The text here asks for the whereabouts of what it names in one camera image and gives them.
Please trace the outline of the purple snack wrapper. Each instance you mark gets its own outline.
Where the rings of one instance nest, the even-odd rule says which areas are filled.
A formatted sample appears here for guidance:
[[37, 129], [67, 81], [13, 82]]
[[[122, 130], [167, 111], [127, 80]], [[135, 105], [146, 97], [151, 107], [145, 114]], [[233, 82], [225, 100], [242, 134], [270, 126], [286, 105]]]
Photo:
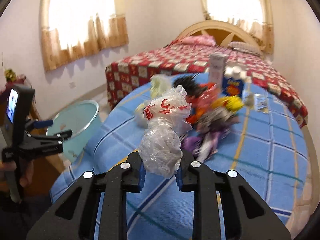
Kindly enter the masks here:
[[191, 152], [196, 161], [204, 163], [217, 153], [219, 142], [227, 137], [229, 133], [229, 129], [223, 129], [197, 136], [184, 137], [181, 147], [183, 150]]

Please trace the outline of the clear plastic bag red print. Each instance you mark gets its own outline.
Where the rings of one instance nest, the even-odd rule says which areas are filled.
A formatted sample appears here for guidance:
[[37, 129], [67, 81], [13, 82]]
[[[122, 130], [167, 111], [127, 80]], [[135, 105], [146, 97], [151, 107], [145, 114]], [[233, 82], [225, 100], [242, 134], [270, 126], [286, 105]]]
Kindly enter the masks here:
[[147, 128], [138, 153], [148, 172], [166, 179], [175, 175], [183, 157], [180, 136], [193, 129], [186, 122], [191, 110], [186, 96], [179, 85], [152, 99], [143, 109]]

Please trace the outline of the yellow-green plastic wrapper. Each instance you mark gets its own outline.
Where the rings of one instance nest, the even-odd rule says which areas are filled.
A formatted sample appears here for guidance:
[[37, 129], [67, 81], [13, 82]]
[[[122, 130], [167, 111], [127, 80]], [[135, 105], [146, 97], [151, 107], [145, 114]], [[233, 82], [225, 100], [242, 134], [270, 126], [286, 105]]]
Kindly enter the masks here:
[[[171, 79], [165, 74], [156, 74], [150, 78], [150, 95], [151, 99], [155, 99], [172, 88]], [[147, 120], [144, 118], [143, 109], [147, 106], [149, 100], [144, 101], [135, 109], [135, 121], [138, 126], [147, 128]]]

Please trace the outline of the yellow snack wrapper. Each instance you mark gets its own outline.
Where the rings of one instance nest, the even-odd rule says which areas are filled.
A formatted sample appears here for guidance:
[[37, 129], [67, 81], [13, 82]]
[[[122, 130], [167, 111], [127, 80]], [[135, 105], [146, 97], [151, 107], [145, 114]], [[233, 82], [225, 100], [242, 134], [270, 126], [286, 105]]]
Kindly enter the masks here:
[[235, 96], [224, 96], [222, 98], [216, 99], [211, 105], [211, 109], [216, 109], [217, 107], [225, 107], [230, 112], [237, 112], [244, 106], [242, 99]]

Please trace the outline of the light blue trash bin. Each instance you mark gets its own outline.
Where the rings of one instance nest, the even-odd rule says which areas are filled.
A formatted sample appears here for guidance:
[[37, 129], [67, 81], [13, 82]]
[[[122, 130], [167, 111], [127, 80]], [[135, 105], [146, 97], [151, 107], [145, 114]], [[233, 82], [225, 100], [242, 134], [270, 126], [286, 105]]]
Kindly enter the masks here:
[[100, 126], [98, 103], [84, 100], [58, 113], [53, 119], [53, 125], [47, 128], [46, 135], [71, 130], [72, 136], [63, 143], [63, 156], [73, 162]]

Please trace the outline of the blue plaid bed sheet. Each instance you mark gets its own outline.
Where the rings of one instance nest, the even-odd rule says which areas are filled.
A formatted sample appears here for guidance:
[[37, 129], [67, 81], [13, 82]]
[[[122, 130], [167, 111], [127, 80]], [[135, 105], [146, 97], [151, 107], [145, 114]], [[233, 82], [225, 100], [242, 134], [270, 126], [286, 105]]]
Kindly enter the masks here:
[[[263, 97], [268, 113], [242, 108], [239, 123], [206, 164], [219, 172], [239, 172], [296, 235], [306, 224], [298, 216], [297, 204], [303, 190], [311, 186], [303, 133], [274, 95], [256, 85], [248, 85], [247, 90]], [[150, 86], [143, 85], [118, 103], [76, 161], [57, 178], [50, 191], [52, 200], [84, 172], [104, 173], [137, 149], [144, 129], [135, 121], [134, 111], [149, 98]], [[128, 238], [191, 239], [193, 202], [194, 195], [181, 192], [175, 178], [147, 173], [142, 192], [127, 195]]]

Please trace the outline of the grey crumpled wrapper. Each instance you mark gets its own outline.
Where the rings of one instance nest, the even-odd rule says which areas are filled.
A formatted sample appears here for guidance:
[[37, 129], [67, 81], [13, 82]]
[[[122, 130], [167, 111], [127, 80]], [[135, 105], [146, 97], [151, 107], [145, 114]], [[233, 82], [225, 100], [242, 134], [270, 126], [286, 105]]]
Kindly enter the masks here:
[[205, 134], [208, 132], [217, 132], [225, 128], [230, 128], [240, 122], [239, 116], [227, 110], [225, 107], [217, 107], [204, 113], [196, 123], [196, 130]]

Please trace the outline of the foil sachet packets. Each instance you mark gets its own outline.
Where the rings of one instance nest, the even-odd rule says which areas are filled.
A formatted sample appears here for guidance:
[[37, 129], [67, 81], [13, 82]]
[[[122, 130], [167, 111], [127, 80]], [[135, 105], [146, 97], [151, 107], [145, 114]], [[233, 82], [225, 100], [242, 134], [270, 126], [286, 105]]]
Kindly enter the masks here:
[[266, 98], [261, 94], [254, 94], [245, 90], [242, 93], [244, 105], [256, 112], [268, 113], [268, 104]]

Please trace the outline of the left window curtain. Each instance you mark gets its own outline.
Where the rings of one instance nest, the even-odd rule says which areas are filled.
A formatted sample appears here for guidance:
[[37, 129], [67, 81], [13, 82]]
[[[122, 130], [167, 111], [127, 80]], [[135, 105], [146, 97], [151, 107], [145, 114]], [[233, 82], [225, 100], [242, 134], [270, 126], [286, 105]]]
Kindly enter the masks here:
[[42, 59], [47, 72], [128, 43], [124, 0], [41, 1]]

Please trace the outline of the window curtain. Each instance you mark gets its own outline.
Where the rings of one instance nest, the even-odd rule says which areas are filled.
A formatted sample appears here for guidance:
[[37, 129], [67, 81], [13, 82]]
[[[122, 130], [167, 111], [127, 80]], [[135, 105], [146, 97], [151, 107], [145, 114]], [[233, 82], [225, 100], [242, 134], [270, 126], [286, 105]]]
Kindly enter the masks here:
[[128, 43], [124, 0], [41, 1], [42, 59], [47, 72]]
[[207, 20], [235, 25], [251, 35], [260, 50], [273, 54], [274, 26], [270, 0], [201, 0]]

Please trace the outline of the blue milk carton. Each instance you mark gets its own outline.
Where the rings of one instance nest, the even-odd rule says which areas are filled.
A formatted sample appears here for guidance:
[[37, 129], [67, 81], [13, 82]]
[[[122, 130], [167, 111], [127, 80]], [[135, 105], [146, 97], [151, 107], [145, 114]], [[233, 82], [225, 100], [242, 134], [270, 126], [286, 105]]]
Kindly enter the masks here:
[[222, 80], [222, 92], [227, 96], [238, 96], [242, 93], [247, 82], [247, 72], [240, 66], [227, 66]]

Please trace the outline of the red checkered bedspread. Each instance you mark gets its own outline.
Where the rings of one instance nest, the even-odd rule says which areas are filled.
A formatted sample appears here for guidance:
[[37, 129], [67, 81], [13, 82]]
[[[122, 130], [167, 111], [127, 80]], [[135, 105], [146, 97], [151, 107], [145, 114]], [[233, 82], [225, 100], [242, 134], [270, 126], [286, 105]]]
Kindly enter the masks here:
[[304, 102], [280, 72], [263, 57], [242, 53], [231, 48], [169, 44], [160, 49], [144, 51], [112, 62], [105, 69], [107, 101], [116, 106], [127, 94], [149, 82], [155, 74], [204, 73], [208, 71], [212, 53], [227, 54], [227, 64], [245, 69], [249, 81], [281, 100], [300, 127], [308, 123]]

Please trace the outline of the white tall carton box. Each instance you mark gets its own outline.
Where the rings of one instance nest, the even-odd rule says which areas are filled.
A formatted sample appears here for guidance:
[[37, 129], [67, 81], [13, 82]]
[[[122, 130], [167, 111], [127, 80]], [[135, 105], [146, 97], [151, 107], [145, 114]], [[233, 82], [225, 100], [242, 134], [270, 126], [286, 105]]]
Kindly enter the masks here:
[[215, 83], [217, 87], [222, 87], [223, 76], [225, 73], [227, 54], [212, 53], [209, 56], [209, 79], [211, 83]]

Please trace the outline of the pink pillow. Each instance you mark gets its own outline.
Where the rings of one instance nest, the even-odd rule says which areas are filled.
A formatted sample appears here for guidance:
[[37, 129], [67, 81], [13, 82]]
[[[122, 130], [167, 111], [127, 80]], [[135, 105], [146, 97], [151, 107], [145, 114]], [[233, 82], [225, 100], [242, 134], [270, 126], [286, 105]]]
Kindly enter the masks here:
[[196, 35], [186, 36], [183, 38], [176, 39], [172, 42], [173, 44], [187, 44], [187, 45], [199, 45], [207, 47], [215, 47], [216, 41], [210, 35]]

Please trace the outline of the striped grey pillow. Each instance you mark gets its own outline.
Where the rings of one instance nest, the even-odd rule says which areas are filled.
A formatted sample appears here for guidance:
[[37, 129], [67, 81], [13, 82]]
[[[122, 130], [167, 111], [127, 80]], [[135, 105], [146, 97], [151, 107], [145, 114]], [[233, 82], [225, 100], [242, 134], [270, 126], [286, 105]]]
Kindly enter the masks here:
[[258, 47], [246, 42], [233, 41], [229, 43], [228, 48], [231, 48], [236, 51], [240, 51], [242, 53], [263, 57], [263, 53], [260, 51]]

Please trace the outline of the cream wooden headboard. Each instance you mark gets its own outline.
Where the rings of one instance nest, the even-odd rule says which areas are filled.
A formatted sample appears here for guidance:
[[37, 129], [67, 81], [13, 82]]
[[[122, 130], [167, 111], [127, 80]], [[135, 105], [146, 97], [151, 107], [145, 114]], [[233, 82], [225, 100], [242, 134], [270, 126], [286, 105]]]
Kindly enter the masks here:
[[236, 25], [227, 22], [205, 20], [197, 22], [184, 29], [177, 37], [177, 39], [186, 36], [209, 35], [215, 38], [218, 46], [227, 47], [233, 41], [245, 42], [255, 46], [260, 52], [259, 45], [256, 40], [249, 35], [249, 33], [242, 30]]

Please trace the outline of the right window curtain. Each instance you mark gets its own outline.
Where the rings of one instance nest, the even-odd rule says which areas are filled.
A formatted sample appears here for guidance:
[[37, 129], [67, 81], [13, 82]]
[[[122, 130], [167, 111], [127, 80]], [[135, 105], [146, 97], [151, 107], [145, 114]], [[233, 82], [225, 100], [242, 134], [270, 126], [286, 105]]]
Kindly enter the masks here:
[[235, 25], [251, 35], [260, 50], [273, 54], [274, 26], [270, 0], [201, 0], [207, 20]]

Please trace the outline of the wall power socket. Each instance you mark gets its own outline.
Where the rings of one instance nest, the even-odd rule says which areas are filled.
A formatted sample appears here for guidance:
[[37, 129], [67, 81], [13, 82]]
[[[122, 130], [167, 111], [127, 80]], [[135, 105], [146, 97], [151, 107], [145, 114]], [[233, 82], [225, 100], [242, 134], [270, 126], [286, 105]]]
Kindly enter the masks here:
[[70, 87], [70, 89], [75, 88], [75, 83], [74, 83], [74, 82], [70, 82], [70, 83], [69, 83], [69, 87]]

